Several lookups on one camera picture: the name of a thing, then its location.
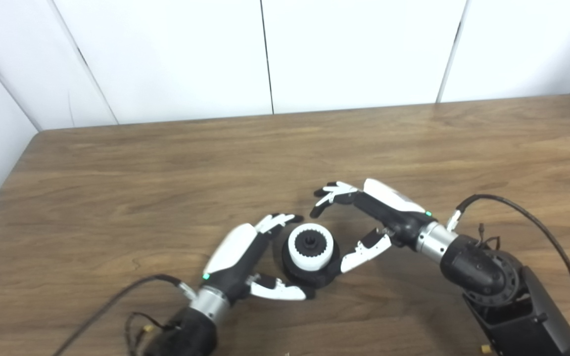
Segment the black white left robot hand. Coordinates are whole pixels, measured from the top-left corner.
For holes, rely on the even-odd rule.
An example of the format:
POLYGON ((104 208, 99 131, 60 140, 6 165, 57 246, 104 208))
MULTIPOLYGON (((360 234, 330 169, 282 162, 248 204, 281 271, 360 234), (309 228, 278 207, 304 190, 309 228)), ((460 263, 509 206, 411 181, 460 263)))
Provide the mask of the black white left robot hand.
POLYGON ((268 214, 255 225, 243 223, 233 228, 206 264, 203 286, 219 291, 231 307, 250 295, 283 301, 314 299, 314 289, 255 270, 283 228, 301 221, 302 216, 276 213, 268 214))

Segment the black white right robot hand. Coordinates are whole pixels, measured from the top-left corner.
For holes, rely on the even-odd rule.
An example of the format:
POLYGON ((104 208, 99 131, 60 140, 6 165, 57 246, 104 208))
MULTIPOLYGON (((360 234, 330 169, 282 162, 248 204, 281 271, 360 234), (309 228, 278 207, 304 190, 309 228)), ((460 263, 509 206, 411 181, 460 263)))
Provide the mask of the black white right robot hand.
POLYGON ((319 198, 310 212, 318 218, 326 207, 334 204, 352 205, 382 224, 357 242, 353 252, 331 264, 331 273, 346 273, 376 258, 392 246, 416 249, 423 230, 436 219, 430 212, 403 196, 389 185, 368 178, 362 189, 341 181, 329 182, 317 189, 319 198))

